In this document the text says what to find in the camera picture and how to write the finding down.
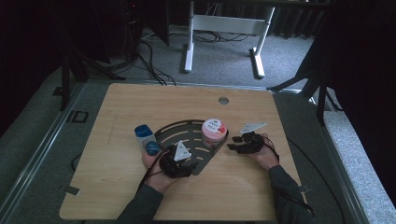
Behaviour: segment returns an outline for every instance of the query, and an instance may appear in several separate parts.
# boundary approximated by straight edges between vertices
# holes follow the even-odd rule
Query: black tray
[[[199,119],[182,120],[169,124],[154,134],[157,143],[162,148],[171,145],[177,146],[180,140],[183,141],[184,146],[191,153],[191,157],[186,159],[183,165],[190,165],[198,162],[198,165],[192,171],[193,175],[200,174],[227,141],[228,130],[224,140],[221,141],[216,148],[205,146],[202,142],[202,125],[204,122],[204,120]]]

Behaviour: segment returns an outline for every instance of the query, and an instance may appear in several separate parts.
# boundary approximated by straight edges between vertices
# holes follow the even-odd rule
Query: small round object
[[[208,119],[202,125],[202,141],[206,147],[216,148],[227,134],[227,127],[219,119]]]
[[[150,156],[155,156],[160,151],[160,146],[154,141],[149,141],[146,144],[146,151]]]

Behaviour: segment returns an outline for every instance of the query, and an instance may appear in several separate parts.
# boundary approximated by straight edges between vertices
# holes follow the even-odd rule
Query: pink container
[[[227,127],[219,119],[208,119],[202,125],[202,142],[207,147],[216,148],[227,133]]]

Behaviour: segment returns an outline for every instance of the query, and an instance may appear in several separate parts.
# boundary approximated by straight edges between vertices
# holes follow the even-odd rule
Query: pink lid
[[[227,133],[227,127],[219,119],[208,119],[202,125],[202,133],[212,140],[222,140]]]

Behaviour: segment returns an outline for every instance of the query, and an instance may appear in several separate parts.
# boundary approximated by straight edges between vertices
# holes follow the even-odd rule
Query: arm
[[[162,200],[163,195],[159,191],[145,184],[122,211],[116,223],[149,224]]]
[[[268,135],[262,134],[264,142],[269,146]],[[247,156],[256,161],[264,170],[268,171],[271,180],[271,186],[276,191],[289,194],[291,197],[303,200],[297,183],[286,173],[276,154],[268,146],[263,146],[259,152],[248,154]],[[311,214],[301,205],[288,200],[281,194],[274,192],[274,207],[276,210],[276,219],[279,224],[283,223],[313,223]]]
[[[304,201],[297,183],[286,173],[282,166],[277,165],[268,170],[271,186],[282,192],[287,192],[291,197]],[[311,214],[301,205],[286,199],[274,192],[274,207],[276,219],[282,223],[313,223]]]
[[[150,156],[145,152],[142,161],[145,167],[149,168],[155,161],[155,156]],[[149,224],[152,222],[163,200],[163,195],[177,181],[177,179],[159,173],[160,171],[160,165],[158,163],[154,164],[151,173],[156,175],[151,175],[146,180],[146,183],[117,218],[117,224]]]

